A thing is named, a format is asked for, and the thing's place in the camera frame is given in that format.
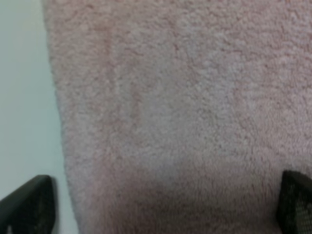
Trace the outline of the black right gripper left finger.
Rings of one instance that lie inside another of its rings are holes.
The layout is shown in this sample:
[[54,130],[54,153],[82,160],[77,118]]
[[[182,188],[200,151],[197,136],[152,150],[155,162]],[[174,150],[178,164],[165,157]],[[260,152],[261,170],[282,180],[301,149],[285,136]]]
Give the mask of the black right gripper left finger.
[[0,201],[2,234],[51,234],[56,222],[53,180],[37,175]]

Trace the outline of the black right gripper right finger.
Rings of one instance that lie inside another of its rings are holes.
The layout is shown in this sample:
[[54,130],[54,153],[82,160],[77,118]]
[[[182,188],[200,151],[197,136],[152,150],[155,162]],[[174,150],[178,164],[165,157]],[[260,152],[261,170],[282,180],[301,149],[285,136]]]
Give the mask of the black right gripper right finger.
[[277,206],[277,223],[283,234],[312,232],[312,179],[284,171]]

